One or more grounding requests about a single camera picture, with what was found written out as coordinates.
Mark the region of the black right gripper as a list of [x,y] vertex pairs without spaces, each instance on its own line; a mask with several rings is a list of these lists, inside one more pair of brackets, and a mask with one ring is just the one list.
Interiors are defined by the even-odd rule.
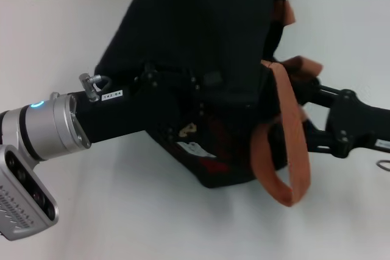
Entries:
[[309,152],[337,158],[346,158],[356,148],[389,152],[389,110],[363,103],[352,90],[324,86],[318,78],[300,84],[300,104],[308,103],[330,108],[327,132],[310,120],[302,124]]

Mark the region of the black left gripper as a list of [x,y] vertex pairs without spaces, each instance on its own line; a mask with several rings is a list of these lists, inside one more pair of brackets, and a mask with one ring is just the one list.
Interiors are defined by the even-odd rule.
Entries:
[[141,131],[176,138],[199,114],[199,90],[223,83],[220,70],[190,61],[138,61],[135,72],[95,102],[84,91],[73,94],[76,118],[92,144]]

